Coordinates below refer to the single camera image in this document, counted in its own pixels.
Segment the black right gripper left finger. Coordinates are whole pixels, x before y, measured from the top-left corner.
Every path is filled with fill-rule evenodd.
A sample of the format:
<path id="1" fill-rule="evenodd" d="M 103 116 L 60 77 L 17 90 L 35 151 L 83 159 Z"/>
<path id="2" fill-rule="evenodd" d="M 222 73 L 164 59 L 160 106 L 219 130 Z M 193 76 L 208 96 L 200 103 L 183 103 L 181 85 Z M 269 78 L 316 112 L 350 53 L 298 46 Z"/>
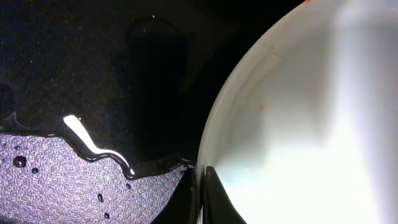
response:
<path id="1" fill-rule="evenodd" d="M 187 167 L 162 211 L 151 224 L 197 223 L 197 168 Z"/>

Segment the mint green plate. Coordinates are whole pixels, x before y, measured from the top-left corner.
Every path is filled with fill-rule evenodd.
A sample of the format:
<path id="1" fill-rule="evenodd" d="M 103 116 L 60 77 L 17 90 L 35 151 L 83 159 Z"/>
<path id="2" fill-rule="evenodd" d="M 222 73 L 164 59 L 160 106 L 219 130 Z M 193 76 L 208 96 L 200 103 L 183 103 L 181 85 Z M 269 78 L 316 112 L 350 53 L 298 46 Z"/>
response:
<path id="1" fill-rule="evenodd" d="M 198 175 L 247 223 L 397 222 L 397 0 L 304 1 L 224 83 Z"/>

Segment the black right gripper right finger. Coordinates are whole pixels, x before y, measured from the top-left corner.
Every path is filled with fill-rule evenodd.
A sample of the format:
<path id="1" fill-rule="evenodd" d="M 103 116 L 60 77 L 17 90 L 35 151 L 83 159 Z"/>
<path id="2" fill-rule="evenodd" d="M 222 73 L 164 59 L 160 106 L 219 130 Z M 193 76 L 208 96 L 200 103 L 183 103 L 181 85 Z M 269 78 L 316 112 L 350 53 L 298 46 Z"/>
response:
<path id="1" fill-rule="evenodd" d="M 215 168 L 207 166 L 204 175 L 203 223 L 246 224 L 226 193 Z"/>

